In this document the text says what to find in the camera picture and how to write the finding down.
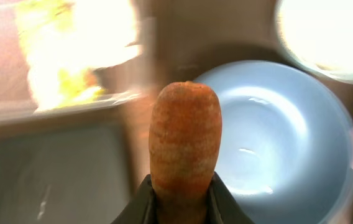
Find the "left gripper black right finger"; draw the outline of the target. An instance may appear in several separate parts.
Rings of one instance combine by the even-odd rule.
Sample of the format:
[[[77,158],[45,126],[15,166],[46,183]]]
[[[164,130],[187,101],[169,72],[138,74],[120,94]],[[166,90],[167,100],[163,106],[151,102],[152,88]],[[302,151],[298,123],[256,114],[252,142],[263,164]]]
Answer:
[[[206,196],[206,224],[254,224],[242,211],[216,172]]]

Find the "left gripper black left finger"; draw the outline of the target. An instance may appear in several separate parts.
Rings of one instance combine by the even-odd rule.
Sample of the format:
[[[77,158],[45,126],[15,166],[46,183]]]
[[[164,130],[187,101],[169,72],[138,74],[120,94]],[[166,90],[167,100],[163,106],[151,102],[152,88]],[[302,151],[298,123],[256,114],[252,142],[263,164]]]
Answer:
[[[146,175],[133,199],[111,224],[158,224],[150,174]]]

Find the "dark blue plate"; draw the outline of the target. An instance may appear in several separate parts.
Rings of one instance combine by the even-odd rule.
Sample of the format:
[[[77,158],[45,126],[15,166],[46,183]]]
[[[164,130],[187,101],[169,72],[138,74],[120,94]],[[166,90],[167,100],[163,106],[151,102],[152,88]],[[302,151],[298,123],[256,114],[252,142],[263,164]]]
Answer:
[[[255,223],[331,223],[353,196],[353,123],[322,83],[280,63],[247,60],[197,82],[219,98],[216,172]]]

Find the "orange carrot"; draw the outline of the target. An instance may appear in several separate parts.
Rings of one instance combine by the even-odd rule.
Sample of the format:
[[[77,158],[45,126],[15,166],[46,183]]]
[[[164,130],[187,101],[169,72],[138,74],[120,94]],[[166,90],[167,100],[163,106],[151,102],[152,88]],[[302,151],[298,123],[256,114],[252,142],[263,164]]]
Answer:
[[[159,223],[204,223],[221,133],[219,100],[209,86],[175,82],[160,92],[149,129]]]

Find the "green yellow snack packet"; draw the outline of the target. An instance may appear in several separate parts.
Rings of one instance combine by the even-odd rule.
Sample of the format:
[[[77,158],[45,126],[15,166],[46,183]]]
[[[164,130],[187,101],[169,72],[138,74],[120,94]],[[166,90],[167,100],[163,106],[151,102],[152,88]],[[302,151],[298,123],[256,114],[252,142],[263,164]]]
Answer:
[[[142,52],[130,0],[21,1],[15,13],[30,94],[40,111],[98,100],[106,89],[95,72]]]

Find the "light blue bowl with rice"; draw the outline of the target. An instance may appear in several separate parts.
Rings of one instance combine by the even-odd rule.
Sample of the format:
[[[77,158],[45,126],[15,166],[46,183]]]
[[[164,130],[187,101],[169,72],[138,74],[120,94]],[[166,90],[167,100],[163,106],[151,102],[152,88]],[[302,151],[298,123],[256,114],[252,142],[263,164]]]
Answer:
[[[320,77],[353,84],[353,0],[282,0],[275,33],[283,53]]]

